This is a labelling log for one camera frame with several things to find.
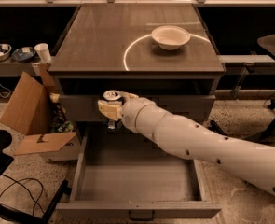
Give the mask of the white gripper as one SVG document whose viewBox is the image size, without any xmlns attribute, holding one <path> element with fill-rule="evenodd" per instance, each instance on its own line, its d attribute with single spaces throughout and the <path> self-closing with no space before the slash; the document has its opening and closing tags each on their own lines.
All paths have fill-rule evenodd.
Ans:
<svg viewBox="0 0 275 224">
<path fill-rule="evenodd" d="M 134 133 L 138 133 L 136 128 L 136 120 L 140 111 L 148 105 L 155 105 L 156 103 L 147 98 L 122 91 L 121 96 L 124 98 L 124 105 L 119 101 L 107 102 L 105 100 L 98 101 L 99 111 L 107 118 L 113 121 L 121 119 L 123 125 Z"/>
</svg>

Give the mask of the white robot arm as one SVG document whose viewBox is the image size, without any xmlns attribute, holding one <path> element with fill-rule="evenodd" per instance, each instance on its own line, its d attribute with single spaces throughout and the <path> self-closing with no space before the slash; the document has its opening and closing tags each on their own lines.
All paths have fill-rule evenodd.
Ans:
<svg viewBox="0 0 275 224">
<path fill-rule="evenodd" d="M 275 196 L 275 147 L 224 136 L 196 121 L 123 91 L 98 102 L 108 119 L 120 121 L 163 151 L 184 160 L 207 161 Z"/>
</svg>

